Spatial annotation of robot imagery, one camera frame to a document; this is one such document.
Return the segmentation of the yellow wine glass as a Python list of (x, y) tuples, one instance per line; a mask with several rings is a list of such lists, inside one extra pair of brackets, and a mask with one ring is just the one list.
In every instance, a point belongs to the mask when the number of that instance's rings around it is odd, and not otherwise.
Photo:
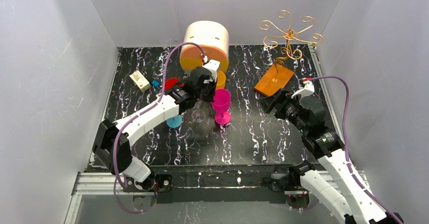
[(222, 71), (218, 71), (217, 73), (217, 85), (216, 89), (224, 89), (226, 84), (226, 75)]

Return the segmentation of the magenta wine glass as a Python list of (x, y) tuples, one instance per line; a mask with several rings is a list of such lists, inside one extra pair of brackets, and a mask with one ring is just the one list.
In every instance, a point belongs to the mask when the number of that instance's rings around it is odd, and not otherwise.
[(215, 122), (219, 125), (226, 125), (231, 121), (231, 114), (229, 112), (231, 106), (231, 94), (226, 89), (217, 89), (212, 102), (212, 108), (216, 114), (214, 116)]

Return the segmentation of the red wine glass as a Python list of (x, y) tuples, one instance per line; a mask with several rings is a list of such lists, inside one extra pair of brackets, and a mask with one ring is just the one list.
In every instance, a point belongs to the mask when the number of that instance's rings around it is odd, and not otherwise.
[(178, 78), (170, 78), (168, 79), (165, 84), (164, 84), (164, 89), (168, 90), (170, 88), (172, 88), (177, 82), (179, 82), (180, 80)]

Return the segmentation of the clear wine glass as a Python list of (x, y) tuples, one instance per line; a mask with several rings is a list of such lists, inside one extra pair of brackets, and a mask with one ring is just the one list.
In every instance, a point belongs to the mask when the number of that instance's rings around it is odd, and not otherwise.
[(192, 119), (194, 122), (202, 122), (206, 117), (205, 112), (201, 109), (202, 103), (203, 103), (203, 101), (199, 100), (194, 105), (194, 109), (192, 112)]

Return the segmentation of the blue wine glass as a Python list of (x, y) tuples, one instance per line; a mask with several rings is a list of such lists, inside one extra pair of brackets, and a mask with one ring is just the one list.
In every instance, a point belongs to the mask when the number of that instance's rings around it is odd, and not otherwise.
[(181, 115), (174, 116), (166, 120), (166, 124), (171, 128), (177, 128), (183, 123), (183, 118)]

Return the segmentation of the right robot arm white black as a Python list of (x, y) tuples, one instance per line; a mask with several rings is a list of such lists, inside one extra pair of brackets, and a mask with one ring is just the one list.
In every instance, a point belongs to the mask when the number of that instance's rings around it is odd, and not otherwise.
[(346, 146), (335, 128), (325, 124), (326, 108), (315, 96), (295, 96), (280, 89), (260, 100), (267, 114), (275, 111), (301, 133), (305, 148), (327, 170), (337, 185), (325, 181), (315, 166), (305, 160), (289, 167), (286, 176), (271, 178), (273, 186), (303, 188), (313, 195), (342, 223), (403, 223), (400, 215), (378, 203), (346, 156)]

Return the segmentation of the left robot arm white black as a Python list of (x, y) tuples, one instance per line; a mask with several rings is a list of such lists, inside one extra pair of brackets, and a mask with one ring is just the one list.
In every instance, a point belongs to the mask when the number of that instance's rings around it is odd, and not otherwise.
[(145, 108), (115, 122), (103, 120), (92, 152), (115, 176), (123, 174), (138, 183), (154, 178), (148, 164), (132, 155), (132, 145), (156, 126), (193, 108), (196, 102), (213, 102), (217, 80), (217, 69), (209, 64), (198, 66)]

